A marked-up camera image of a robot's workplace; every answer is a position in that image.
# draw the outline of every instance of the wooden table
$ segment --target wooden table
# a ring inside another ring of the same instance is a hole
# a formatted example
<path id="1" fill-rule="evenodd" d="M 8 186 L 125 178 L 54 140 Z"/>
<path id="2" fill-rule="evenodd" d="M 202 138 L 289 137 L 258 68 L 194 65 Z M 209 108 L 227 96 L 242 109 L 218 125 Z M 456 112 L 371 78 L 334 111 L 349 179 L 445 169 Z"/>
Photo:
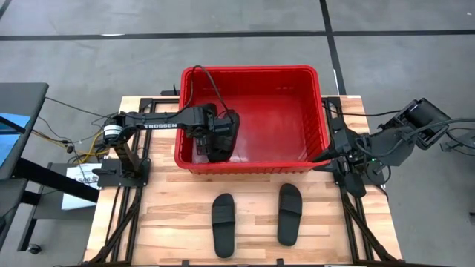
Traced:
<path id="1" fill-rule="evenodd" d="M 137 111 L 141 97 L 145 96 L 124 96 L 120 110 Z M 360 96 L 341 96 L 341 103 L 344 112 L 364 113 Z M 156 112 L 177 109 L 178 104 L 160 104 Z M 356 132 L 369 131 L 363 116 L 345 116 L 345 121 Z M 133 264 L 181 264 L 182 260 L 191 264 L 275 264 L 277 258 L 293 264 L 351 263 L 340 192 L 332 174 L 194 176 L 174 162 L 176 130 L 152 133 L 149 156 L 153 168 L 143 192 Z M 276 237 L 278 191 L 285 182 L 297 186 L 304 200 L 298 241 L 291 248 L 280 245 Z M 115 193 L 115 188 L 100 192 L 85 260 L 104 245 Z M 227 260 L 214 254 L 211 227 L 212 202 L 222 193 L 232 194 L 236 203 L 235 252 Z M 386 197 L 374 186 L 367 186 L 363 203 L 370 229 L 400 258 Z M 357 227 L 355 230 L 360 258 L 364 258 L 361 233 Z M 127 237 L 128 229 L 122 236 L 119 260 L 125 257 Z"/>

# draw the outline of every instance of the black cable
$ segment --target black cable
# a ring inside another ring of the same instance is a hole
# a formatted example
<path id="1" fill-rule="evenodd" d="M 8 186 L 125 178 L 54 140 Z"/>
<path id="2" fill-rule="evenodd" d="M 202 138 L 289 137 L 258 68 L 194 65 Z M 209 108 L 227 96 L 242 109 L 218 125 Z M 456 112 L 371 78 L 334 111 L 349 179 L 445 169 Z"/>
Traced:
<path id="1" fill-rule="evenodd" d="M 214 91 L 216 92 L 216 95 L 218 97 L 218 99 L 220 100 L 221 102 L 221 105 L 223 106 L 224 110 L 227 112 L 228 116 L 229 116 L 229 109 L 228 107 L 226 106 L 226 104 L 224 103 L 224 100 L 223 100 L 223 97 L 221 97 L 221 94 L 219 92 L 219 90 L 217 89 L 217 86 L 216 84 L 214 83 L 214 80 L 213 80 L 213 77 L 211 76 L 210 72 L 205 69 L 203 66 L 201 65 L 196 65 L 193 67 L 193 70 L 198 67 L 200 68 L 202 71 L 204 71 L 204 73 L 208 76 L 208 79 L 209 81 L 211 82 L 211 84 L 213 85 L 213 89 Z"/>
<path id="2" fill-rule="evenodd" d="M 101 145 L 96 149 L 96 152 L 94 153 L 94 156 L 96 156 L 97 162 L 100 162 L 100 158 L 98 153 L 103 152 L 107 147 L 105 145 Z"/>
<path id="3" fill-rule="evenodd" d="M 114 115 L 114 114 L 118 114 L 118 113 L 117 113 L 117 112 L 109 113 L 109 114 L 106 115 L 106 117 L 102 117 L 102 118 L 95 119 L 94 121 L 91 122 L 91 125 L 97 126 L 97 127 L 99 127 L 99 128 L 102 130 L 102 129 L 104 128 L 104 126 L 105 126 L 105 121 L 104 121 L 104 123 L 102 123 L 102 125 L 98 125 L 98 124 L 96 124 L 96 122 L 99 121 L 99 120 L 101 120 L 101 119 L 106 119 L 106 118 L 107 118 L 107 119 L 110 119 L 111 116 Z"/>
<path id="4" fill-rule="evenodd" d="M 449 125 L 449 124 L 452 124 L 452 123 L 460 123 L 460 122 L 475 122 L 475 119 L 448 119 L 448 120 L 445 120 L 445 121 L 442 121 L 442 122 L 436 122 L 436 123 L 433 123 L 431 125 L 426 125 L 426 126 L 423 126 L 423 127 L 420 127 L 414 131 L 411 131 L 410 133 L 408 133 L 406 135 L 406 137 L 411 137 L 413 135 L 416 135 L 422 131 L 425 131 L 427 129 L 431 129 L 431 128 L 434 128 L 434 127 L 439 127 L 439 126 L 444 126 L 444 125 Z"/>
<path id="5" fill-rule="evenodd" d="M 45 98 L 48 99 L 48 100 L 50 100 L 50 101 L 59 103 L 59 104 L 61 104 L 61 105 L 65 105 L 66 107 L 73 108 L 73 109 L 75 109 L 75 110 L 82 111 L 82 112 L 84 112 L 84 113 L 88 113 L 88 114 L 90 114 L 90 115 L 99 116 L 99 117 L 102 117 L 102 118 L 107 118 L 107 116 L 104 116 L 104 115 L 101 115 L 101 114 L 98 114 L 98 113 L 94 113 L 94 112 L 90 112 L 90 111 L 87 111 L 87 110 L 83 110 L 83 109 L 81 109 L 81 108 L 74 107 L 74 106 L 72 106 L 72 105 L 66 104 L 66 103 L 61 102 L 61 101 L 56 100 L 56 99 L 52 99 L 52 98 L 47 97 L 47 96 L 45 96 Z"/>
<path id="6" fill-rule="evenodd" d="M 467 145 L 467 144 L 465 144 L 464 142 L 458 140 L 454 135 L 452 135 L 452 134 L 451 134 L 451 131 L 454 131 L 454 130 L 475 131 L 475 128 L 455 127 L 455 128 L 448 129 L 448 130 L 447 130 L 447 133 L 445 133 L 445 135 L 447 135 L 448 138 L 452 139 L 452 140 L 453 140 L 454 142 L 456 142 L 457 144 L 460 144 L 460 145 L 465 146 L 465 147 L 467 147 L 467 148 L 475 149 L 475 146 Z"/>
<path id="7" fill-rule="evenodd" d="M 234 113 L 235 113 L 236 111 L 233 110 L 233 109 L 224 110 L 224 111 L 221 111 L 216 117 L 219 118 L 222 114 L 224 114 L 224 113 L 229 113 L 229 112 L 234 112 Z"/>
<path id="8" fill-rule="evenodd" d="M 182 113 L 186 108 L 189 108 L 189 105 L 191 104 L 191 100 L 193 99 L 193 94 L 194 94 L 194 71 L 197 69 L 197 68 L 200 68 L 207 76 L 208 76 L 208 79 L 209 81 L 211 82 L 212 86 L 213 86 L 213 89 L 218 97 L 218 99 L 220 100 L 221 102 L 221 105 L 223 106 L 224 110 L 227 112 L 227 114 L 229 114 L 230 110 L 228 109 L 228 107 L 226 106 L 226 103 L 224 102 L 223 100 L 223 97 L 221 96 L 219 90 L 217 89 L 217 86 L 216 86 L 216 83 L 214 82 L 214 79 L 212 77 L 212 75 L 210 74 L 210 72 L 208 72 L 208 70 L 206 68 L 204 68 L 203 66 L 201 65 L 195 65 L 193 67 L 193 69 L 191 70 L 191 79 L 190 79 L 190 97 L 187 101 L 187 103 L 183 106 L 183 108 L 181 108 L 178 112 L 170 115 L 170 116 L 163 116 L 163 115 L 157 115 L 157 119 L 171 119 L 175 116 L 177 116 L 178 114 Z M 130 118 L 133 118 L 133 119 L 144 119 L 143 117 L 141 116 L 134 116 L 134 115 L 131 115 L 131 114 L 126 114 L 126 116 L 130 117 Z M 232 117 L 229 117 L 231 119 L 231 123 L 234 123 L 234 120 Z"/>
<path id="9" fill-rule="evenodd" d="M 67 141 L 69 141 L 70 144 L 73 146 L 73 152 L 74 152 L 74 154 L 76 155 L 76 157 L 79 158 L 79 155 L 78 155 L 77 152 L 76 152 L 76 146 L 74 145 L 73 140 L 58 135 L 58 134 L 51 128 L 50 124 L 46 121 L 46 119 L 43 119 L 43 118 L 41 118 L 40 116 L 38 116 L 38 119 L 40 119 L 40 120 L 42 120 L 43 122 L 45 122 L 46 125 L 47 125 L 47 127 L 50 128 L 51 133 L 53 133 L 56 137 L 58 137 L 58 138 L 60 138 L 60 139 L 66 139 Z M 85 176 L 85 174 L 84 174 L 84 171 L 82 170 L 81 164 L 79 164 L 79 169 L 81 170 L 82 178 L 84 178 L 84 180 L 86 180 L 86 176 Z"/>
<path id="10" fill-rule="evenodd" d="M 322 105 L 323 108 L 325 108 L 328 111 L 331 111 L 333 113 L 336 113 L 338 115 L 348 115 L 348 116 L 383 116 L 383 115 L 388 115 L 388 114 L 393 114 L 393 113 L 399 113 L 400 111 L 387 111 L 383 113 L 376 113 L 376 114 L 357 114 L 357 113 L 339 113 L 338 111 L 334 111 L 331 108 L 325 107 L 325 105 Z"/>
<path id="11" fill-rule="evenodd" d="M 382 188 L 381 185 L 374 185 L 374 186 L 376 186 L 376 188 L 377 188 L 380 192 L 382 192 L 383 195 L 386 196 L 386 200 L 389 200 L 389 195 L 388 195 L 387 192 Z"/>
<path id="12" fill-rule="evenodd" d="M 392 152 L 394 152 L 403 143 L 403 141 L 404 141 L 403 139 L 400 139 L 390 150 L 384 152 L 383 154 L 373 154 L 372 152 L 369 152 L 368 150 L 364 149 L 360 144 L 358 144 L 358 142 L 355 142 L 355 144 L 360 151 L 363 151 L 374 158 L 378 158 L 382 156 L 387 156 L 391 154 Z"/>
<path id="13" fill-rule="evenodd" d="M 38 131 L 38 130 L 35 130 L 35 129 L 33 129 L 33 130 L 31 130 L 31 131 L 34 132 L 34 133 L 39 134 L 40 136 L 42 136 L 42 137 L 44 137 L 44 138 L 46 138 L 46 139 L 48 139 L 48 140 L 54 141 L 54 142 L 61 142 L 61 143 L 63 143 L 63 144 L 64 144 L 64 142 L 66 142 L 65 140 L 59 140 L 59 139 L 51 138 L 51 137 L 47 136 L 46 134 L 42 133 L 41 131 Z"/>
<path id="14" fill-rule="evenodd" d="M 81 160 L 83 157 L 86 157 L 86 154 L 80 155 L 79 158 L 77 156 L 72 156 L 70 159 L 68 159 L 67 163 L 74 164 L 75 161 Z"/>
<path id="15" fill-rule="evenodd" d="M 109 239 L 109 234 L 111 233 L 112 219 L 114 218 L 114 212 L 116 211 L 116 203 L 117 203 L 117 197 L 119 196 L 119 191 L 120 191 L 120 187 L 117 187 L 116 195 L 114 196 L 114 201 L 112 202 L 113 204 L 112 204 L 111 218 L 109 219 L 109 226 L 107 227 L 107 234 L 105 234 L 104 244 L 107 243 L 107 240 Z"/>
<path id="16" fill-rule="evenodd" d="M 386 165 L 387 167 L 387 171 L 389 172 L 388 175 L 387 175 L 387 179 L 384 180 L 382 183 L 377 183 L 375 182 L 373 179 L 371 179 L 371 177 L 368 175 L 368 173 L 366 173 L 366 177 L 376 186 L 381 186 L 381 185 L 385 185 L 387 181 L 389 181 L 389 179 L 391 179 L 391 175 L 393 175 L 393 172 L 391 171 L 391 167 L 389 165 Z"/>
<path id="17" fill-rule="evenodd" d="M 404 135 L 405 139 L 409 139 L 410 137 L 422 132 L 422 131 L 425 131 L 427 129 L 431 129 L 431 128 L 435 128 L 435 127 L 439 127 L 439 126 L 444 126 L 444 125 L 449 125 L 449 124 L 452 124 L 452 123 L 460 123 L 460 122 L 475 122 L 475 119 L 448 119 L 448 120 L 445 120 L 445 121 L 442 121 L 442 122 L 436 122 L 436 123 L 433 123 L 433 124 L 430 124 L 430 125 L 426 125 L 426 126 L 423 126 L 423 127 L 420 127 L 420 128 L 417 128 L 416 130 L 414 131 L 411 131 L 409 133 L 406 133 Z M 394 152 L 402 143 L 403 143 L 404 139 L 400 139 L 389 151 L 383 153 L 383 154 L 379 154 L 379 155 L 376 155 L 376 154 L 373 154 L 367 150 L 365 150 L 360 144 L 358 144 L 358 142 L 356 142 L 356 146 L 358 147 L 358 149 L 360 151 L 363 151 L 365 152 L 366 154 L 370 155 L 370 156 L 373 156 L 373 157 L 380 157 L 380 156 L 387 156 L 389 154 L 391 154 L 392 152 Z"/>
<path id="18" fill-rule="evenodd" d="M 52 194 L 52 193 L 57 192 L 57 191 L 59 191 L 59 189 L 56 189 L 56 190 L 51 191 L 51 192 L 47 192 L 46 194 L 42 194 L 42 197 L 46 196 L 46 195 L 49 195 L 49 194 Z"/>

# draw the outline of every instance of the table leg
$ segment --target table leg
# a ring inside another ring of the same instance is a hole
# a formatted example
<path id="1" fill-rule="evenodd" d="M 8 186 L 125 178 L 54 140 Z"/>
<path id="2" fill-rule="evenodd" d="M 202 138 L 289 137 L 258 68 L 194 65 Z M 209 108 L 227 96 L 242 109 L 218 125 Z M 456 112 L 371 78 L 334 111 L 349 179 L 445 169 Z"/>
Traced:
<path id="1" fill-rule="evenodd" d="M 33 193 L 30 191 L 23 191 L 22 199 L 20 200 L 24 204 L 38 205 L 41 194 Z"/>
<path id="2" fill-rule="evenodd" d="M 18 160 L 14 174 L 16 177 L 25 178 L 91 202 L 97 203 L 99 197 L 99 190 L 26 159 Z"/>

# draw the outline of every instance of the slipper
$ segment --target slipper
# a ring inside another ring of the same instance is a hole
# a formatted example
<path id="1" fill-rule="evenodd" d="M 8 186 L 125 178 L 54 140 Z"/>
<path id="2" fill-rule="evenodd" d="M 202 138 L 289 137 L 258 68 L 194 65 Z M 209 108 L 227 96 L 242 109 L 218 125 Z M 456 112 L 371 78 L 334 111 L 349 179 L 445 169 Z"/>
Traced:
<path id="1" fill-rule="evenodd" d="M 282 245 L 294 245 L 297 242 L 298 227 L 302 216 L 302 195 L 291 184 L 284 184 L 279 193 L 279 216 L 277 238 Z"/>
<path id="2" fill-rule="evenodd" d="M 221 258 L 235 251 L 235 201 L 230 194 L 221 194 L 212 206 L 214 252 Z"/>

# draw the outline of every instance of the red plastic bin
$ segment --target red plastic bin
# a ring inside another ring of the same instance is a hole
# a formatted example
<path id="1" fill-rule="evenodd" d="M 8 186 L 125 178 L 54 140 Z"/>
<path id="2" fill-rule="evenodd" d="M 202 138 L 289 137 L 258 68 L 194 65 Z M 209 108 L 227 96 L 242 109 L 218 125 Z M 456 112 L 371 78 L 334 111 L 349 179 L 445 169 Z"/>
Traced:
<path id="1" fill-rule="evenodd" d="M 194 174 L 276 174 L 310 171 L 327 146 L 318 75 L 310 66 L 207 67 L 224 102 L 240 116 L 228 162 L 209 163 L 193 139 L 177 131 L 175 162 Z M 192 67 L 183 71 L 180 108 L 189 100 Z M 191 106 L 223 106 L 205 73 L 194 72 Z"/>

